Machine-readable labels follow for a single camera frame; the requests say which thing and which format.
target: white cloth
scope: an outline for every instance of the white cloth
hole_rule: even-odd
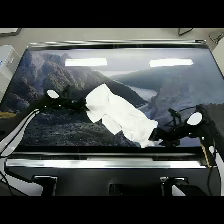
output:
[[[95,123],[102,119],[106,128],[116,135],[123,131],[124,136],[138,142],[142,148],[154,146],[149,137],[158,122],[148,119],[144,113],[120,96],[113,94],[106,84],[102,84],[86,97],[87,115]]]

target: table surface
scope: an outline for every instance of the table surface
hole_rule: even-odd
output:
[[[107,65],[65,66],[65,61],[71,58],[106,58]],[[172,61],[168,61],[169,66],[164,66],[160,59]],[[181,62],[187,64],[175,65],[180,62],[177,59],[184,59]],[[28,48],[6,91],[0,111],[8,112],[7,116],[11,117],[42,96],[44,90],[61,93],[68,85],[68,97],[78,100],[103,83],[148,118],[157,120],[159,127],[171,120],[169,108],[178,111],[198,104],[224,103],[223,76],[210,50],[205,47]],[[193,110],[185,110],[181,115],[187,118]],[[199,139],[184,138],[180,147],[199,145]],[[35,151],[37,147],[45,151],[56,148],[80,151],[82,147],[94,150],[99,146],[138,150],[138,145],[122,133],[111,134],[101,121],[91,123],[86,113],[70,115],[68,110],[62,109],[37,115],[27,126],[16,151]]]

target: white circle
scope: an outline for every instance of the white circle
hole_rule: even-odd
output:
[[[47,94],[50,98],[57,99],[59,95],[54,90],[48,90]]]
[[[187,123],[190,125],[197,125],[202,120],[202,114],[199,112],[196,112],[192,114],[189,119],[187,120]]]

